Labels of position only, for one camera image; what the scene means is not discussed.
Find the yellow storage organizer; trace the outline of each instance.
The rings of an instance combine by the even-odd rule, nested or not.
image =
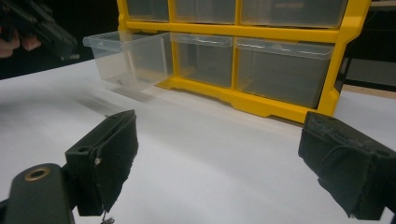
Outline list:
[[[346,45],[360,34],[370,3],[118,0],[119,29],[171,32],[174,74],[159,86],[304,122],[307,111],[333,114]]]

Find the white tabletop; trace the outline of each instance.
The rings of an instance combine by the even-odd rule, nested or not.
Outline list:
[[[347,217],[298,157],[301,125],[184,91],[129,97],[94,61],[0,81],[0,200],[33,165],[64,152],[105,115],[134,109],[139,152],[110,212],[117,223],[390,223]],[[396,101],[343,91],[335,117],[395,149]],[[100,223],[79,217],[77,224]]]

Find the metal ring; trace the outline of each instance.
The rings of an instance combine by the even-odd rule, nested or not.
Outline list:
[[[35,168],[34,170],[30,171],[26,176],[26,181],[36,181],[38,179],[43,178],[44,176],[50,173],[50,168],[43,166]]]

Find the yellow frame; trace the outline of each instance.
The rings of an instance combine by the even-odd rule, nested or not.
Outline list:
[[[283,103],[237,91],[235,89],[237,49],[233,52],[232,86],[230,89],[184,79],[178,75],[177,66],[174,66],[174,74],[159,84],[160,87],[166,89],[182,89],[211,96],[231,104],[235,109],[258,116],[268,117],[273,115],[303,123],[307,111],[316,111],[329,116],[333,115],[339,99],[339,92],[334,87],[334,84],[344,57],[344,52],[347,44],[361,33],[370,4],[371,0],[348,0],[344,18],[341,25],[336,29],[290,29],[241,25],[239,21],[242,0],[236,0],[234,25],[175,22],[175,0],[168,0],[169,22],[131,21],[129,20],[126,0],[118,0],[120,12],[119,30],[138,30],[145,32],[169,31],[333,43],[334,49],[330,66],[320,95],[318,108],[316,109]],[[172,43],[174,64],[177,64],[176,47],[176,44]]]

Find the plastic drawer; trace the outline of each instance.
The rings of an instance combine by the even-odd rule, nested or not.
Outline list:
[[[347,0],[242,0],[241,23],[334,28],[346,6]]]
[[[239,91],[315,108],[333,46],[236,39]]]
[[[177,22],[234,24],[235,0],[175,0]]]
[[[167,0],[127,0],[132,21],[169,21]]]
[[[177,43],[177,68],[181,77],[231,87],[233,37],[172,33],[171,41]]]
[[[173,73],[169,33],[133,35],[113,32],[84,37],[102,80],[127,91],[142,91]]]

